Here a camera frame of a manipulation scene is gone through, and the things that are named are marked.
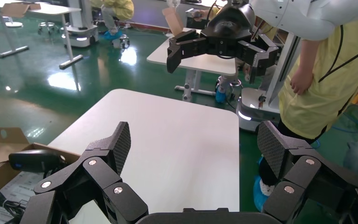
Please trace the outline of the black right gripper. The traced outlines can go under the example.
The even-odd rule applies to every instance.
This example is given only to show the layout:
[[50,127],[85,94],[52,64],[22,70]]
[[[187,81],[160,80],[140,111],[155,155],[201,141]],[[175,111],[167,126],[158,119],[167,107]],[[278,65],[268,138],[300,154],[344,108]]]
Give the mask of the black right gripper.
[[203,54],[237,57],[250,66],[249,83],[263,76],[276,63],[279,48],[266,35],[250,42],[255,24],[255,13],[250,4],[222,8],[201,31],[181,32],[169,39],[166,68],[173,73],[182,59]]

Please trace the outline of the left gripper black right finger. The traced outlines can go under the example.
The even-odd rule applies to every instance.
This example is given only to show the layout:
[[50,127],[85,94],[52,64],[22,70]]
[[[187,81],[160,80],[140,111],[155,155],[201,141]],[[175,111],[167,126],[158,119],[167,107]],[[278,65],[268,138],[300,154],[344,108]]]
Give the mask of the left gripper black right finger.
[[257,144],[278,179],[263,213],[292,224],[313,200],[341,224],[358,224],[358,174],[328,161],[306,141],[282,135],[270,121],[259,125]]

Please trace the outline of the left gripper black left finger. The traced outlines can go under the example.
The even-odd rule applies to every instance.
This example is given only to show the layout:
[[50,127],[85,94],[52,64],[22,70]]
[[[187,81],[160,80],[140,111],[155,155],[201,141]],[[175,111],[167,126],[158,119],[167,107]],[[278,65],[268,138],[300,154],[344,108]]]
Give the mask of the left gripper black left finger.
[[121,178],[131,148],[129,124],[90,143],[72,164],[40,181],[27,204],[22,224],[67,224],[94,201],[112,224],[134,224],[148,206]]

